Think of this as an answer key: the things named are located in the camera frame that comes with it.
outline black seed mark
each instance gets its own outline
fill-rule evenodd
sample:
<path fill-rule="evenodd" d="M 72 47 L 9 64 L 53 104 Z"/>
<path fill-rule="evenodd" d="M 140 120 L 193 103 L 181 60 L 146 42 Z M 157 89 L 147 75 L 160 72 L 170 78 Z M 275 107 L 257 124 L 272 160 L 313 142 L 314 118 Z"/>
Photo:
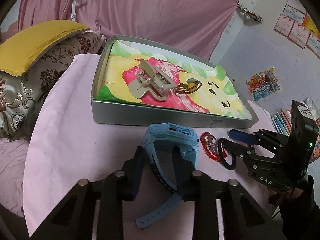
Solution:
<path fill-rule="evenodd" d="M 216 95 L 216 92 L 214 92 L 213 89 L 209 88 L 209 91 Z"/>

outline screw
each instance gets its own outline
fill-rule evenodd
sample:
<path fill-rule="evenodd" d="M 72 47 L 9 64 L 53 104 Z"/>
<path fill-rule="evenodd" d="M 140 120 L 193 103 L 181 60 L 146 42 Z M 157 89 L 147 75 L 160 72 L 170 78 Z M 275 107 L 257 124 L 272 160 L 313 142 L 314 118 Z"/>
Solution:
<path fill-rule="evenodd" d="M 85 185 L 88 184 L 88 182 L 89 181 L 87 179 L 81 179 L 81 180 L 78 181 L 78 185 L 79 186 L 85 186 Z"/>
<path fill-rule="evenodd" d="M 123 177 L 125 175 L 125 172 L 122 170 L 116 171 L 115 172 L 115 176 L 116 177 Z"/>
<path fill-rule="evenodd" d="M 229 179 L 228 182 L 231 186 L 239 185 L 239 182 L 236 179 Z"/>
<path fill-rule="evenodd" d="M 193 172 L 191 172 L 191 174 L 195 177 L 200 177 L 202 176 L 202 172 L 199 170 L 194 170 Z"/>

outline green paint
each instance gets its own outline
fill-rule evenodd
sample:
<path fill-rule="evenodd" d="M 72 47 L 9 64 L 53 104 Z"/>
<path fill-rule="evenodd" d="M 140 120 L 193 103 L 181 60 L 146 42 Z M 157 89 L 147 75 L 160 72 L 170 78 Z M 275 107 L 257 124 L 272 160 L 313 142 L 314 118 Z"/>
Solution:
<path fill-rule="evenodd" d="M 179 63 L 179 61 L 176 60 L 176 59 L 173 58 L 173 57 L 165 56 L 165 58 L 167 59 L 167 61 L 169 61 L 170 63 L 172 63 L 172 64 L 175 65 L 175 66 Z"/>
<path fill-rule="evenodd" d="M 147 56 L 147 57 L 153 56 L 153 53 L 151 53 L 151 52 L 147 52 L 147 51 L 142 50 L 142 49 L 139 49 L 139 51 L 140 51 L 140 53 L 141 53 L 142 55 L 145 55 L 145 56 Z"/>
<path fill-rule="evenodd" d="M 227 112 L 226 116 L 233 117 L 233 114 L 231 112 Z"/>
<path fill-rule="evenodd" d="M 220 79 L 221 81 L 224 80 L 227 76 L 227 72 L 224 70 L 224 68 L 218 65 L 215 67 L 215 69 L 217 71 L 216 78 Z"/>
<path fill-rule="evenodd" d="M 239 111 L 239 110 L 238 110 L 238 113 L 241 114 L 241 116 L 242 116 L 243 118 L 245 118 L 245 116 L 244 116 L 244 111 L 243 111 L 243 110 L 242 110 L 242 111 Z"/>
<path fill-rule="evenodd" d="M 199 67 L 197 67 L 197 66 L 193 66 L 193 67 L 194 67 L 194 69 L 198 72 L 198 74 L 199 74 L 200 76 L 202 76 L 203 78 L 207 78 L 207 73 L 205 72 L 204 69 L 199 68 Z"/>
<path fill-rule="evenodd" d="M 129 56 L 131 56 L 132 54 L 130 54 L 130 53 L 127 52 L 124 48 L 122 48 L 122 47 L 119 45 L 119 42 L 116 41 L 116 42 L 113 44 L 113 46 L 112 46 L 110 55 L 112 55 L 112 56 L 121 56 L 121 57 L 129 57 Z"/>
<path fill-rule="evenodd" d="M 188 73 L 192 73 L 192 67 L 190 66 L 189 63 L 182 63 L 182 67 L 188 72 Z"/>
<path fill-rule="evenodd" d="M 113 94 L 111 94 L 109 88 L 107 86 L 103 86 L 96 98 L 97 101 L 112 101 L 117 103 L 128 103 L 127 101 L 116 98 Z"/>
<path fill-rule="evenodd" d="M 223 91 L 229 96 L 232 96 L 232 95 L 234 95 L 236 93 L 236 90 L 233 87 L 233 85 L 232 85 L 230 80 L 224 86 Z"/>

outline red bracelet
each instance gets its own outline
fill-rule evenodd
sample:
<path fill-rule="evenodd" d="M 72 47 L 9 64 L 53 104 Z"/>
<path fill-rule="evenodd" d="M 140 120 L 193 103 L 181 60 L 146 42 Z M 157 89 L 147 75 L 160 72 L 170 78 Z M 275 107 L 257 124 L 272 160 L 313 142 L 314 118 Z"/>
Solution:
<path fill-rule="evenodd" d="M 200 141 L 201 144 L 203 146 L 203 150 L 205 152 L 205 154 L 212 160 L 215 160 L 216 162 L 220 161 L 219 158 L 219 154 L 216 152 L 216 143 L 217 143 L 217 139 L 215 138 L 215 136 L 213 136 L 211 133 L 209 132 L 205 132 L 200 136 Z M 224 150 L 224 146 L 221 144 L 222 146 L 222 154 L 223 157 L 226 158 L 227 154 Z"/>

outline black hair tie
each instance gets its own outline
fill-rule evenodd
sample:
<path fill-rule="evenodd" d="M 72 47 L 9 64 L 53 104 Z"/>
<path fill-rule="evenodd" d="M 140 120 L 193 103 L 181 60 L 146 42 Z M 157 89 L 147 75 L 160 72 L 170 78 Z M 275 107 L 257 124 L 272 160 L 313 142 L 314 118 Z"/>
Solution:
<path fill-rule="evenodd" d="M 227 141 L 226 138 L 220 138 L 217 142 L 218 144 L 218 154 L 219 154 L 219 158 L 221 161 L 221 164 L 228 169 L 229 171 L 233 171 L 236 168 L 236 156 L 233 153 L 230 153 L 232 156 L 232 164 L 230 165 L 229 163 L 227 163 L 227 161 L 224 159 L 223 154 L 222 154 L 222 147 L 221 144 L 223 142 Z"/>

